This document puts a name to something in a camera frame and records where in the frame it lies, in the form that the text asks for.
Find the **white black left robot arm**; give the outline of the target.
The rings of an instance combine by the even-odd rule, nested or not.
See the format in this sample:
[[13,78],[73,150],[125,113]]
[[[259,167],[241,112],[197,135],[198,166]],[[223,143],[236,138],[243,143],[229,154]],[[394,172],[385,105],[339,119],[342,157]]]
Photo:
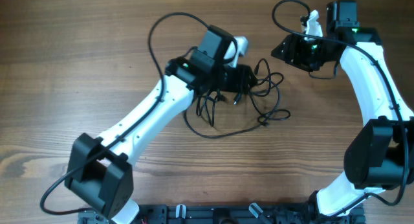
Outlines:
[[126,117],[99,136],[81,134],[72,145],[65,186],[110,223],[132,223],[140,211],[131,199],[133,168],[149,143],[194,99],[209,91],[241,95],[256,84],[251,68],[237,61],[248,40],[208,27],[190,58],[168,62],[155,88]]

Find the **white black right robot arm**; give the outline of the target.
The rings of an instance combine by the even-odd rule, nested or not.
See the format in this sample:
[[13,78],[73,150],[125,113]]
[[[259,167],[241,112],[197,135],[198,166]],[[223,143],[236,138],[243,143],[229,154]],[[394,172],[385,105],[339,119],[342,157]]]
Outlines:
[[377,30],[360,26],[356,2],[330,2],[324,27],[318,17],[308,10],[301,30],[288,30],[271,55],[308,73],[327,62],[341,67],[354,89],[363,128],[345,152],[343,172],[312,195],[313,217],[344,217],[371,197],[381,199],[386,190],[398,190],[396,205],[413,182],[413,112],[389,73]]

